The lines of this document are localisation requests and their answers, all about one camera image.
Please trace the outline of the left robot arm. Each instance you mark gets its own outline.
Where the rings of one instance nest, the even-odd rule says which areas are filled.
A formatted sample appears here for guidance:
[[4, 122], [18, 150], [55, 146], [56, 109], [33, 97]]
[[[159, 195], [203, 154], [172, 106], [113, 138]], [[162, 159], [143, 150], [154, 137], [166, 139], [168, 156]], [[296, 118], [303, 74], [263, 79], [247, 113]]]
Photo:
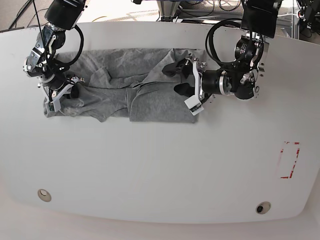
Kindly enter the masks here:
[[[194, 107], [200, 107], [213, 95], [234, 95], [240, 100], [250, 100], [259, 93], [257, 78], [264, 71], [264, 58], [269, 43], [274, 38], [280, 0], [243, 0], [242, 18], [228, 18], [214, 24], [205, 38], [207, 55], [219, 65], [217, 70], [204, 70], [204, 64], [189, 54], [186, 58], [170, 63], [162, 69], [167, 77], [180, 75], [187, 79], [194, 76], [194, 86], [181, 83], [174, 91], [187, 97]], [[233, 61], [220, 60], [214, 45], [214, 35], [221, 27], [245, 30], [234, 48]]]

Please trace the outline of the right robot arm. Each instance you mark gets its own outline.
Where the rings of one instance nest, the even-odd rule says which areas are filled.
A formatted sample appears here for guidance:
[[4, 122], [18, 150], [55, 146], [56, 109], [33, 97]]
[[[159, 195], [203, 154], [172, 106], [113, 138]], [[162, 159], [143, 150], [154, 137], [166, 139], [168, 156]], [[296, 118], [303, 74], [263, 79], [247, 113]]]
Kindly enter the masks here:
[[[54, 0], [45, 13], [47, 23], [39, 27], [36, 44], [23, 64], [28, 77], [38, 78], [49, 103], [59, 95], [64, 96], [77, 80], [65, 74], [79, 59], [84, 47], [84, 35], [77, 21], [86, 8], [85, 0]], [[79, 50], [69, 62], [58, 60], [55, 55], [66, 41], [66, 31], [75, 29], [80, 36]]]

